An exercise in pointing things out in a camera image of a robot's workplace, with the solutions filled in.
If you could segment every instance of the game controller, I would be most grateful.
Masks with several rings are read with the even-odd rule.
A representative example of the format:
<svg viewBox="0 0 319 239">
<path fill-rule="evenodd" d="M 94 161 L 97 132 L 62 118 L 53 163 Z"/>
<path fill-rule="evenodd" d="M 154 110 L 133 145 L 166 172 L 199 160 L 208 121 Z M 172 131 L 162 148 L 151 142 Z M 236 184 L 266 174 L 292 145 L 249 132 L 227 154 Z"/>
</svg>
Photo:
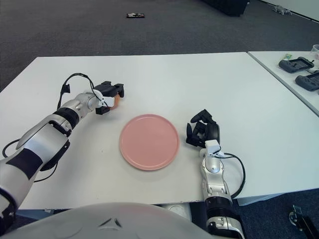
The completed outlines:
<svg viewBox="0 0 319 239">
<path fill-rule="evenodd" d="M 315 91 L 319 89 L 319 72 L 308 76 L 297 76 L 295 79 L 297 85 L 307 91 Z"/>
<path fill-rule="evenodd" d="M 310 69 L 315 66 L 313 64 L 313 61 L 311 62 L 304 57 L 298 57 L 298 59 L 289 60 L 289 61 L 281 60 L 278 65 L 280 68 L 282 68 L 283 70 L 289 73 L 304 71 L 306 69 Z"/>
</svg>

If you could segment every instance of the white table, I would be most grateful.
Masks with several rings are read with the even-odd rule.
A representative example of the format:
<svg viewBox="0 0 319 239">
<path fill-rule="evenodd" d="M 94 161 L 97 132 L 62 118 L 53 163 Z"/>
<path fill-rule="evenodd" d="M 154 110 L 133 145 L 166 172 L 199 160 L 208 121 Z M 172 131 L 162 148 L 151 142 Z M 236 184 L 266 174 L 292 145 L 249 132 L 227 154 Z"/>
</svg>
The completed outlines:
<svg viewBox="0 0 319 239">
<path fill-rule="evenodd" d="M 1 148 L 55 111 L 62 83 L 75 72 L 95 85 L 124 83 L 125 98 L 76 126 L 55 174 L 32 186 L 21 209 L 203 200 L 199 148 L 184 142 L 186 123 L 202 109 L 219 123 L 222 149 L 245 164 L 238 198 L 319 187 L 319 118 L 247 53 L 36 58 L 0 94 Z M 89 87 L 82 78 L 70 85 L 64 102 Z M 124 125 L 147 113 L 170 120 L 181 141 L 176 159 L 154 172 L 133 168 L 118 144 Z M 234 192 L 241 168 L 235 159 L 224 162 Z"/>
<path fill-rule="evenodd" d="M 297 76 L 310 75 L 307 71 L 288 73 L 279 68 L 278 63 L 286 54 L 292 54 L 291 59 L 297 59 L 303 56 L 309 60 L 311 59 L 309 51 L 251 51 L 248 52 L 259 64 L 267 69 L 273 76 L 275 76 L 281 83 L 283 83 L 292 93 L 294 93 L 302 102 L 304 102 L 313 112 L 319 116 L 319 95 L 318 91 L 307 91 L 301 86 L 297 85 L 295 79 Z M 319 68 L 319 60 L 314 62 L 315 68 Z"/>
</svg>

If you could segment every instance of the round plate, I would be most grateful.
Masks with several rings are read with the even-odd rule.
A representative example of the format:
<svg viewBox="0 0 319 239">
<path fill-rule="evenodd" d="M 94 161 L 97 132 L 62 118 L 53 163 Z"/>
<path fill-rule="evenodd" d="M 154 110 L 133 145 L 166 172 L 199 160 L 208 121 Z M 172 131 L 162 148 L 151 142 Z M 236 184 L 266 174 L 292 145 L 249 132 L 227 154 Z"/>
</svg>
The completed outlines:
<svg viewBox="0 0 319 239">
<path fill-rule="evenodd" d="M 120 136 L 123 157 L 142 170 L 157 170 L 170 164 L 177 155 L 179 137 L 167 119 L 141 115 L 130 120 Z"/>
</svg>

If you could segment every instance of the cable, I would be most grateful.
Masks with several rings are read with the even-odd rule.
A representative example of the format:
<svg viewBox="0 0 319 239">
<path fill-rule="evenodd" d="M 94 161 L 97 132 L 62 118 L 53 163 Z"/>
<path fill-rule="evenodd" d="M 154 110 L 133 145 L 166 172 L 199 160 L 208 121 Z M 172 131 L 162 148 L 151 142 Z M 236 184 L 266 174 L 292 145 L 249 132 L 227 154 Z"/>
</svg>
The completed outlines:
<svg viewBox="0 0 319 239">
<path fill-rule="evenodd" d="M 8 144 L 3 148 L 3 150 L 2 150 L 2 155 L 3 155 L 5 158 L 8 158 L 7 154 L 5 153 L 6 149 L 7 149 L 10 145 L 12 145 L 12 144 L 18 142 L 19 140 L 20 140 L 20 139 L 16 139 L 16 140 L 14 140 L 14 141 L 8 143 Z M 52 173 L 51 173 L 49 176 L 47 176 L 46 178 L 42 178 L 42 179 L 39 179 L 39 180 L 35 180 L 34 182 L 35 182 L 35 183 L 41 182 L 41 181 L 43 181 L 43 180 L 48 179 L 49 177 L 51 177 L 51 176 L 54 174 L 54 172 L 55 172 L 57 166 L 58 166 L 58 163 L 56 163 L 54 170 L 52 171 Z"/>
<path fill-rule="evenodd" d="M 241 191 L 242 191 L 243 188 L 244 188 L 245 181 L 246 181 L 246 171 L 245 171 L 244 164 L 243 164 L 243 162 L 240 160 L 239 157 L 237 157 L 236 155 L 231 154 L 231 153 L 224 153 L 224 154 L 225 154 L 225 155 L 229 155 L 230 157 L 216 157 L 216 158 L 221 158 L 221 159 L 223 159 L 223 158 L 236 158 L 236 159 L 240 162 L 241 167 L 242 167 L 242 169 L 243 169 L 243 180 L 242 180 L 242 182 L 241 182 L 241 184 L 240 184 L 238 190 L 237 190 L 233 195 L 231 195 L 231 198 L 233 199 L 233 198 L 236 198 L 236 197 L 241 193 Z"/>
<path fill-rule="evenodd" d="M 37 183 L 37 182 L 44 181 L 45 179 L 48 179 L 49 177 L 51 177 L 51 176 L 54 174 L 54 172 L 55 172 L 55 170 L 56 170 L 57 167 L 58 167 L 58 163 L 55 164 L 55 168 L 54 168 L 54 170 L 52 171 L 52 173 L 51 173 L 49 176 L 47 176 L 46 178 L 42 178 L 42 179 L 39 179 L 39 180 L 35 180 L 34 182 Z"/>
<path fill-rule="evenodd" d="M 99 101 L 102 101 L 102 99 L 100 99 L 100 98 L 95 94 L 95 92 L 94 92 L 94 84 L 93 84 L 93 82 L 91 81 L 91 79 L 90 79 L 87 75 L 84 75 L 84 74 L 82 74 L 82 73 L 74 73 L 74 74 L 70 75 L 70 76 L 65 80 L 65 82 L 64 82 L 63 85 L 62 85 L 61 92 L 60 92 L 60 99 L 59 99 L 59 102 L 58 102 L 57 109 L 59 109 L 59 108 L 61 107 L 61 101 L 62 101 L 62 96 L 63 96 L 63 94 L 70 92 L 70 88 L 66 85 L 66 83 L 68 82 L 68 80 L 70 80 L 70 79 L 71 79 L 72 77 L 74 77 L 74 76 L 81 76 L 81 77 L 84 77 L 84 78 L 88 79 L 89 82 L 90 82 L 90 87 L 91 87 L 92 93 L 95 95 L 95 97 L 96 97 Z"/>
<path fill-rule="evenodd" d="M 12 145 L 12 144 L 18 142 L 19 140 L 20 140 L 20 139 L 16 139 L 16 140 L 14 140 L 14 141 L 8 143 L 8 144 L 3 148 L 3 150 L 2 150 L 2 155 L 3 155 L 5 158 L 8 158 L 8 156 L 5 154 L 6 149 L 7 149 L 10 145 Z"/>
</svg>

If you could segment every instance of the white wall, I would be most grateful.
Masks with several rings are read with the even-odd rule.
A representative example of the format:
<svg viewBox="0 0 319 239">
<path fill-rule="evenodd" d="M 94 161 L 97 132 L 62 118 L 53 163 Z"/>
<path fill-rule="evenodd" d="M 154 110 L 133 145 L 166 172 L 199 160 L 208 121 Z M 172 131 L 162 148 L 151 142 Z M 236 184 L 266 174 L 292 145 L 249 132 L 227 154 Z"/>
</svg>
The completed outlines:
<svg viewBox="0 0 319 239">
<path fill-rule="evenodd" d="M 319 21 L 319 0 L 264 0 Z"/>
</svg>

